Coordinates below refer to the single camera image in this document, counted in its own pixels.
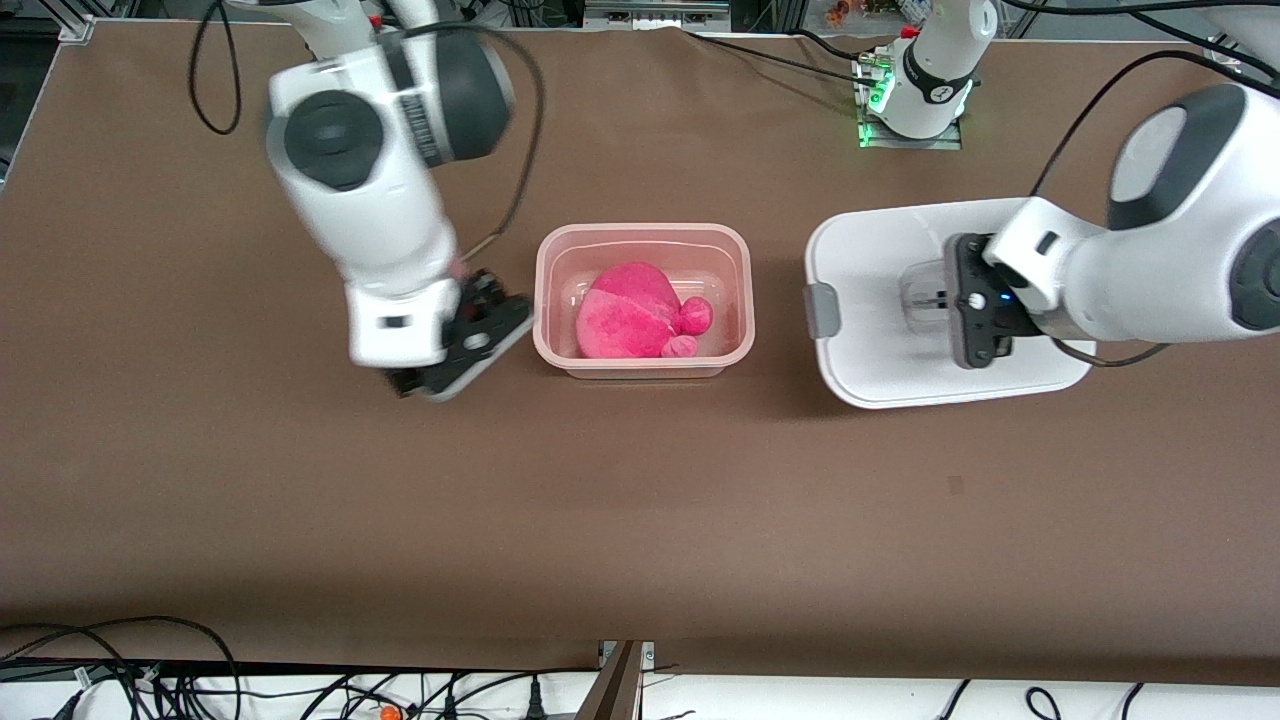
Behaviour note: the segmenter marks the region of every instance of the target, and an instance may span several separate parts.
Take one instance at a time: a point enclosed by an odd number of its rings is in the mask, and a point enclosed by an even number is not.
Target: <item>pink plastic container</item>
[[[613,265],[650,263],[680,301],[701,296],[716,311],[696,357],[591,360],[577,348],[577,309],[591,282]],[[538,249],[534,346],[548,363],[582,379],[709,378],[741,360],[755,341],[751,258],[736,232],[716,224],[566,225]]]

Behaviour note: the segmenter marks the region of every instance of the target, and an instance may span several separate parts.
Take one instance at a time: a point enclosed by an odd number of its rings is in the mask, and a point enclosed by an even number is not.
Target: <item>pink plush toy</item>
[[[681,306],[671,281],[648,263],[600,273],[577,311],[577,346],[585,357],[692,357],[712,325],[712,305],[690,297]]]

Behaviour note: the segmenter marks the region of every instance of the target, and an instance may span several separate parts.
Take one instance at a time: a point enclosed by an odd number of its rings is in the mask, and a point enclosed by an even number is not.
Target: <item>brown table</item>
[[[676,31],[521,35],[549,122],[485,264],[530,290],[558,225],[724,223],[759,334],[672,387],[577,382],[525,342],[436,406],[348,363],[338,277],[264,156],[265,82],[301,42],[236,29],[246,122],[216,137],[187,105],[191,32],[101,23],[64,47],[0,196],[3,619],[172,612],[244,660],[536,667],[637,637],[685,671],[1280,682],[1280,337],[873,413],[827,392],[805,334],[818,223],[1025,192],[1149,46],[997,44],[965,150],[919,152],[859,150],[838,82]],[[224,119],[216,37],[201,87]],[[435,176],[462,238],[524,151],[513,73],[499,152]],[[1051,197],[1100,219],[1126,129],[1206,79],[1135,73]]]

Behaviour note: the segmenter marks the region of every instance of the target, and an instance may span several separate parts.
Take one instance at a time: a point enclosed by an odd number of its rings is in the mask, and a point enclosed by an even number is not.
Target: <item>connector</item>
[[[534,675],[529,684],[529,712],[525,714],[525,720],[547,720],[547,711],[543,710],[543,684],[538,682],[538,675]]]
[[[453,683],[449,683],[449,692],[444,696],[444,711],[440,712],[442,720],[458,720],[458,701],[453,700]]]
[[[76,694],[67,698],[67,702],[54,714],[52,720],[72,720],[76,716],[76,706],[79,705],[82,697],[84,697],[84,691],[77,691]]]

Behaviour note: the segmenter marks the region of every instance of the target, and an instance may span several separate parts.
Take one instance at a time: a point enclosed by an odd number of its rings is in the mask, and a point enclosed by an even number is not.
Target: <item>metal frame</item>
[[[644,661],[643,642],[618,641],[573,720],[635,720]]]

